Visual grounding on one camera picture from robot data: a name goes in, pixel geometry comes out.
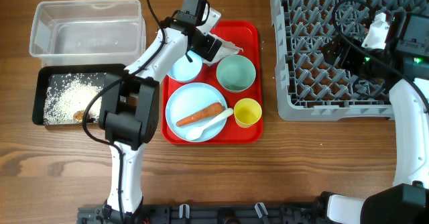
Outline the brown food scrap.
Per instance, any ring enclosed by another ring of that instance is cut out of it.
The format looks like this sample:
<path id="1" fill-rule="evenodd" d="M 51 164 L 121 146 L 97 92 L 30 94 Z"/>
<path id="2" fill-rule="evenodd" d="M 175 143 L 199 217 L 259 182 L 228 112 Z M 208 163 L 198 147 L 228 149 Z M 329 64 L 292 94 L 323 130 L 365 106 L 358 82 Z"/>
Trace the brown food scrap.
<path id="1" fill-rule="evenodd" d="M 84 110 L 77 111 L 74 113 L 73 120 L 75 120 L 78 123 L 82 123 L 83 119 L 84 119 Z"/>

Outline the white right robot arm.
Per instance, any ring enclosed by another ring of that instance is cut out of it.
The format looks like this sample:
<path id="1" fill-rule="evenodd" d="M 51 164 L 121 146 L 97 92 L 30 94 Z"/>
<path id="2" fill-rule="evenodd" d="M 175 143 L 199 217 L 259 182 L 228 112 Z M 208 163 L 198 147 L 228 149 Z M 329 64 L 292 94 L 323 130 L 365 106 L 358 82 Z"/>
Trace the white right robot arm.
<path id="1" fill-rule="evenodd" d="M 329 64 L 386 84 L 395 119 L 392 187 L 366 199 L 329 194 L 324 217 L 334 223 L 428 222 L 428 17 L 370 15 L 363 41 L 339 35 L 322 49 Z"/>

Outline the clear plastic bin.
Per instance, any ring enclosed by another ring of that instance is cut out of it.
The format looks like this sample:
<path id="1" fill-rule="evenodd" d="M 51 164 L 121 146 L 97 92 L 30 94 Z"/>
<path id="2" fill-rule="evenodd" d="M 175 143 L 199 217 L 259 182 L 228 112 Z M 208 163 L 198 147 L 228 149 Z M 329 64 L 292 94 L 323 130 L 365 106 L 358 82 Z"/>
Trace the clear plastic bin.
<path id="1" fill-rule="evenodd" d="M 42 1 L 29 53 L 42 66 L 134 63 L 145 51 L 139 0 Z"/>

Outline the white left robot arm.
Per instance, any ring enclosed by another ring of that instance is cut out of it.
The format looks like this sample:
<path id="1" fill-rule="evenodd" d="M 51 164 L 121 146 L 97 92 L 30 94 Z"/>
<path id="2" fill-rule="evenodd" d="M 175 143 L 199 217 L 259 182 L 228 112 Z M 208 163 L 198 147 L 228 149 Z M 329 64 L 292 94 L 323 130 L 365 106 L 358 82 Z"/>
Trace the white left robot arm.
<path id="1" fill-rule="evenodd" d="M 106 75 L 98 99 L 103 143 L 113 164 L 111 193 L 102 207 L 107 223 L 142 222 L 142 157 L 158 125 L 160 83 L 188 51 L 214 59 L 222 43 L 209 32 L 219 19 L 208 0 L 184 0 L 181 9 L 158 22 L 156 39 L 123 74 Z"/>

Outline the white rice pile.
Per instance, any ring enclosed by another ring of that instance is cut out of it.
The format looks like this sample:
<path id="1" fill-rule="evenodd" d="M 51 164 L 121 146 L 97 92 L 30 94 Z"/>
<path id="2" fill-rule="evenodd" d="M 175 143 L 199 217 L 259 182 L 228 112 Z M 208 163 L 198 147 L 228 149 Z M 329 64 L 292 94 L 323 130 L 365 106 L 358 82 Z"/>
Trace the white rice pile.
<path id="1" fill-rule="evenodd" d="M 104 72 L 53 74 L 48 78 L 44 103 L 44 125 L 80 124 L 73 120 L 103 89 Z"/>

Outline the light blue plate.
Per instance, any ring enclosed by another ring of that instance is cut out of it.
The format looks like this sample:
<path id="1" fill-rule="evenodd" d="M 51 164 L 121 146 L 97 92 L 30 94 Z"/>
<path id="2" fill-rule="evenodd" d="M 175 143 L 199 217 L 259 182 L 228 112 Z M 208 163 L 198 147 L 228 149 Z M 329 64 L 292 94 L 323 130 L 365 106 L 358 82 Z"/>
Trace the light blue plate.
<path id="1" fill-rule="evenodd" d="M 227 102 L 220 91 L 206 83 L 193 82 L 179 87 L 169 97 L 164 109 L 168 130 L 172 131 L 174 137 L 187 142 L 186 134 L 193 128 L 208 123 L 212 117 L 182 127 L 176 126 L 176 123 L 213 103 L 220 103 L 223 110 L 227 108 Z"/>

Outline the yellow plastic cup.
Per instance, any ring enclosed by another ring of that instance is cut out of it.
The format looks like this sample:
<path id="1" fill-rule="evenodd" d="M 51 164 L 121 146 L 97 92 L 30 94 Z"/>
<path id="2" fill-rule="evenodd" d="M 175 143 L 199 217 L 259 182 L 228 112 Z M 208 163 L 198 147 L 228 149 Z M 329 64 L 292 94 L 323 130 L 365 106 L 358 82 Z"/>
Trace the yellow plastic cup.
<path id="1" fill-rule="evenodd" d="M 237 101 L 233 111 L 237 125 L 242 128 L 251 127 L 262 117 L 261 105 L 255 99 L 244 98 Z"/>

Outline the white paper napkin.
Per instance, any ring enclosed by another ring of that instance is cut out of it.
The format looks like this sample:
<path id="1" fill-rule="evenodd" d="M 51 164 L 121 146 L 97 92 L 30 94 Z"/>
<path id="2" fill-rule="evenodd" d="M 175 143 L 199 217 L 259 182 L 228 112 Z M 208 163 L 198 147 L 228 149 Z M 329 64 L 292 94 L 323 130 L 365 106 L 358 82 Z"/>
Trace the white paper napkin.
<path id="1" fill-rule="evenodd" d="M 219 48 L 218 52 L 216 53 L 212 61 L 205 60 L 204 58 L 202 59 L 202 62 L 204 64 L 207 64 L 208 66 L 211 66 L 214 63 L 221 61 L 223 58 L 227 56 L 237 55 L 238 53 L 243 51 L 242 48 L 236 46 L 234 43 L 225 41 L 224 39 L 218 37 L 215 34 L 209 33 L 209 36 L 213 36 L 215 39 L 220 40 L 222 42 L 222 45 Z"/>

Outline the grey dishwasher rack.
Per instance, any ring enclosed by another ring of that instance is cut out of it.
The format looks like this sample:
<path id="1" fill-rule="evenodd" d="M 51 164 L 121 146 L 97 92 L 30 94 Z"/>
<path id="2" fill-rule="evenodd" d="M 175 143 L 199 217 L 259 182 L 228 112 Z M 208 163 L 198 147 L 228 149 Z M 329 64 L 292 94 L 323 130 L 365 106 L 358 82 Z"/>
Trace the grey dishwasher rack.
<path id="1" fill-rule="evenodd" d="M 340 0 L 270 0 L 275 28 L 275 67 L 279 116 L 286 121 L 337 121 L 347 117 L 386 117 L 393 110 L 382 80 L 370 82 L 324 61 L 322 47 L 336 31 L 335 17 L 347 35 L 363 40 L 369 10 L 354 3 L 332 9 Z M 428 0 L 362 0 L 390 19 L 408 11 L 428 14 Z"/>

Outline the white plastic spoon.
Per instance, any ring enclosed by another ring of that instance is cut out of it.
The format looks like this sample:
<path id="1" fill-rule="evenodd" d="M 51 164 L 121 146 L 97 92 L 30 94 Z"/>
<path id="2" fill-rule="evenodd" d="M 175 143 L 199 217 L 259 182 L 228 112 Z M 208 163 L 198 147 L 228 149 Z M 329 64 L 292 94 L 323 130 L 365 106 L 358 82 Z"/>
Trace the white plastic spoon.
<path id="1" fill-rule="evenodd" d="M 214 117 L 213 119 L 211 119 L 209 122 L 205 123 L 204 125 L 199 126 L 199 127 L 195 127 L 194 129 L 190 130 L 186 134 L 186 139 L 188 141 L 194 141 L 194 140 L 198 139 L 206 129 L 210 128 L 213 125 L 216 125 L 219 122 L 226 120 L 232 114 L 233 114 L 232 108 L 228 108 L 228 109 L 224 110 L 222 113 L 218 114 L 216 117 Z"/>

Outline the red plastic tray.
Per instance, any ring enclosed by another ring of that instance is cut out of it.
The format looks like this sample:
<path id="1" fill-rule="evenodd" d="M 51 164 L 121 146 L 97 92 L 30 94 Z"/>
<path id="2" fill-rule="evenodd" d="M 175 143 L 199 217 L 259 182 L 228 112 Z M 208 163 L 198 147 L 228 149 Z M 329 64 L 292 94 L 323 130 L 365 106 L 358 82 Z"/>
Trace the red plastic tray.
<path id="1" fill-rule="evenodd" d="M 240 55 L 248 58 L 255 66 L 256 79 L 249 89 L 241 93 L 231 93 L 225 90 L 216 78 L 217 65 L 212 66 L 204 65 L 196 80 L 190 82 L 206 83 L 217 90 L 223 95 L 227 102 L 227 107 L 234 107 L 237 101 L 244 98 L 255 99 L 258 103 L 262 103 L 261 91 L 261 77 L 260 77 L 260 55 L 259 55 L 259 33 L 257 28 L 248 21 L 226 21 L 222 20 L 217 23 L 217 26 L 210 31 L 218 37 L 234 43 L 236 46 L 243 49 Z M 217 123 L 206 129 L 200 138 L 195 141 L 179 140 L 173 136 L 171 130 L 168 130 L 166 125 L 166 118 L 164 117 L 164 109 L 167 101 L 172 93 L 179 87 L 189 83 L 178 83 L 170 77 L 163 80 L 163 99 L 162 99 L 162 120 L 161 131 L 164 138 L 175 145 L 186 144 L 251 144 L 256 142 L 263 133 L 263 121 L 260 119 L 256 124 L 249 128 L 239 127 L 233 116 L 228 117 L 226 120 Z"/>

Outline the black waste tray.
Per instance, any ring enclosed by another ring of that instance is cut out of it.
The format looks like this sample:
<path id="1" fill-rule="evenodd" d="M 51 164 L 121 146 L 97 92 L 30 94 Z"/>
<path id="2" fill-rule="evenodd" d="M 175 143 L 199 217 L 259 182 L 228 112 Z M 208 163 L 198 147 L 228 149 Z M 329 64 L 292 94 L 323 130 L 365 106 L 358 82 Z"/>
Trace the black waste tray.
<path id="1" fill-rule="evenodd" d="M 36 125 L 43 124 L 44 103 L 46 100 L 46 90 L 48 88 L 48 78 L 53 74 L 67 73 L 96 73 L 104 72 L 121 74 L 125 65 L 123 64 L 89 64 L 89 65 L 64 65 L 64 66 L 46 66 L 38 74 L 36 95 L 34 99 L 34 108 L 32 121 Z"/>

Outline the mint green bowl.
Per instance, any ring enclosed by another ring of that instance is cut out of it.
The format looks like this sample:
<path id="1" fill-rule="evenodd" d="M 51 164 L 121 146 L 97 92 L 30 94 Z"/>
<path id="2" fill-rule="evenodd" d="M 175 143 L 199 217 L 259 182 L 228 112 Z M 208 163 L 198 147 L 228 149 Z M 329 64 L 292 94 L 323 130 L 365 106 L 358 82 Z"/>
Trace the mint green bowl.
<path id="1" fill-rule="evenodd" d="M 225 90 L 240 93 L 255 82 L 256 69 L 252 61 L 244 56 L 227 56 L 219 62 L 216 78 Z"/>

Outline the light blue small bowl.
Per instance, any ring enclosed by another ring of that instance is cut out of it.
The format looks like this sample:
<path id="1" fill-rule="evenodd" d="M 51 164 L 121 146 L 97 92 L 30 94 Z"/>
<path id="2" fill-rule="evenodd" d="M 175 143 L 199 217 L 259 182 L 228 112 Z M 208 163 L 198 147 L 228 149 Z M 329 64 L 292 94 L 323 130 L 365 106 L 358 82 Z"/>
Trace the light blue small bowl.
<path id="1" fill-rule="evenodd" d="M 186 55 L 177 60 L 169 70 L 168 76 L 176 82 L 187 83 L 193 81 L 202 70 L 202 58 L 194 53 L 190 53 L 193 62 L 189 62 Z"/>

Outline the orange carrot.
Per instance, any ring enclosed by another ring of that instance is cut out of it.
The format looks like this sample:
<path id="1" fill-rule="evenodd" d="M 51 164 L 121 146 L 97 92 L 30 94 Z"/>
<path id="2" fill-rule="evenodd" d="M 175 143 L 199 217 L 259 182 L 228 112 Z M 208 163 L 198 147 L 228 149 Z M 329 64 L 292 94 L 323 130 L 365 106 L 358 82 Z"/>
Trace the orange carrot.
<path id="1" fill-rule="evenodd" d="M 176 123 L 176 126 L 182 127 L 203 119 L 207 119 L 209 117 L 215 117 L 218 114 L 222 113 L 223 111 L 224 111 L 224 108 L 220 103 L 213 103 L 208 107 L 179 120 Z"/>

